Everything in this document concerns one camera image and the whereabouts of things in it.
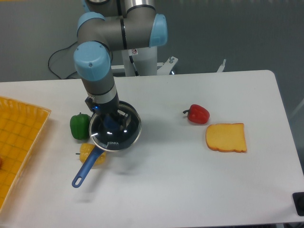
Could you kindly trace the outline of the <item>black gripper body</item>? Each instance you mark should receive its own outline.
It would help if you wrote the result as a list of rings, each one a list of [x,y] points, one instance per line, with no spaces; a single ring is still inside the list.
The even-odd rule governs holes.
[[[109,92],[104,95],[92,95],[91,111],[94,114],[111,114],[115,113],[119,107],[118,93]]]

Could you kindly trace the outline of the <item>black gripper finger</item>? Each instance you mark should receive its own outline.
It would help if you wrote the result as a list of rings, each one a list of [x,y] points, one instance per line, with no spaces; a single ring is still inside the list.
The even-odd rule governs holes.
[[[87,107],[89,108],[89,110],[91,112],[94,112],[95,105],[94,105],[93,99],[91,97],[87,97],[85,99],[85,103],[86,103]]]
[[[118,109],[117,110],[118,113],[118,123],[121,126],[121,128],[127,128],[128,125],[131,122],[131,116],[127,111],[123,111]]]

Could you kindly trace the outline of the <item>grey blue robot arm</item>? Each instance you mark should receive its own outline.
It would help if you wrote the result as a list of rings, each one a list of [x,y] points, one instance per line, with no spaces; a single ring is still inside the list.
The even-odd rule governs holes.
[[[153,0],[84,0],[77,25],[74,64],[88,98],[89,109],[126,126],[130,115],[119,111],[110,52],[163,46],[168,40],[166,17]]]

